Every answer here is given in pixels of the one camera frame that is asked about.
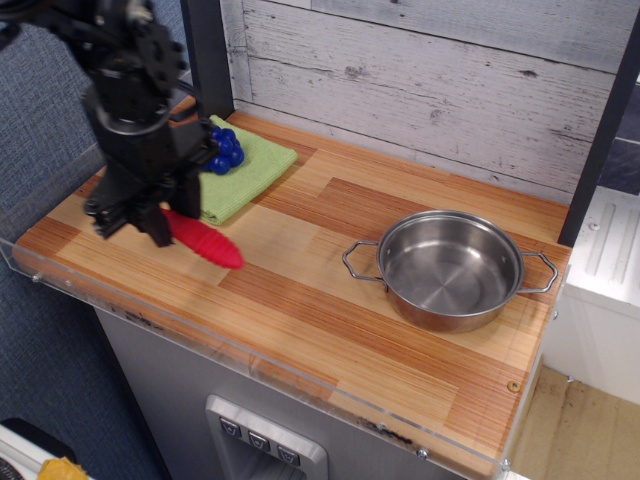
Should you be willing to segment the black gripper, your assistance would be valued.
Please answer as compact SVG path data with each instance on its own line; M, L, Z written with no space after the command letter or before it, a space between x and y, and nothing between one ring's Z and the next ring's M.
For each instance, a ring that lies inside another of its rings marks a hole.
M127 224L158 247L173 243L161 205L188 218L201 216L201 167L216 155L212 122L202 118L172 127L163 118L139 131L99 129L106 170L86 200L98 235L108 238Z

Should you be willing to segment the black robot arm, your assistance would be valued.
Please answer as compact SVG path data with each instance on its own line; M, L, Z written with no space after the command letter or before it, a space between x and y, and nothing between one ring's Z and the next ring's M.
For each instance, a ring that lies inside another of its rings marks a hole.
M131 224L159 247L173 235L161 206L201 214L199 171L218 152L207 118L173 127L170 100L186 64L183 47L150 1L4 1L1 44L23 24L63 41L91 84L85 115L106 162L84 210L104 239Z

